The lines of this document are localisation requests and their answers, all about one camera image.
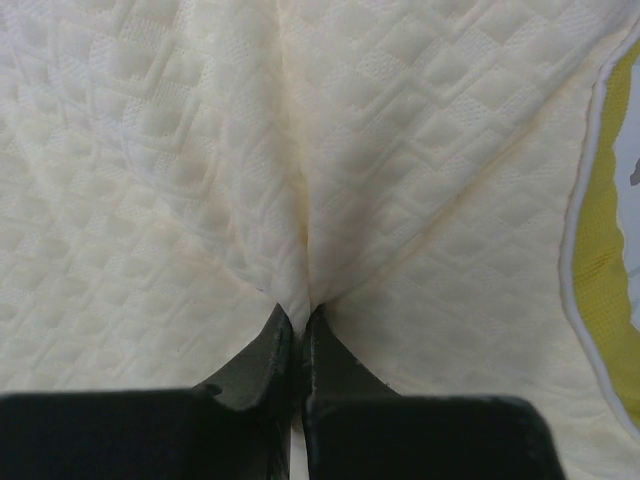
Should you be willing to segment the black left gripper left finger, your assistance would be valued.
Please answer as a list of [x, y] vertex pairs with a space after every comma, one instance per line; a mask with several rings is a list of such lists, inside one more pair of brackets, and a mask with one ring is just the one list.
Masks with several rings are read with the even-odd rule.
[[190, 388], [1, 397], [4, 479], [286, 479], [291, 323], [275, 307]]

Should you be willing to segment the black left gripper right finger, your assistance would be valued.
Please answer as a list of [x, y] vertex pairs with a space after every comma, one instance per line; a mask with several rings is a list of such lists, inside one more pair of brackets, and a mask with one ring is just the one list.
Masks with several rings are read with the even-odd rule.
[[513, 396], [402, 396], [335, 336], [324, 307], [304, 334], [302, 408], [312, 479], [552, 480], [544, 418]]

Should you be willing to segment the cream quilted pillow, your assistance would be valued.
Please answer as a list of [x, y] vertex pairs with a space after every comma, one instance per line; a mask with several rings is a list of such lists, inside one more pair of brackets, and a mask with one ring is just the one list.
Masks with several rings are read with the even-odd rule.
[[561, 303], [635, 1], [5, 1], [1, 387], [202, 380], [316, 306], [404, 392], [629, 436]]

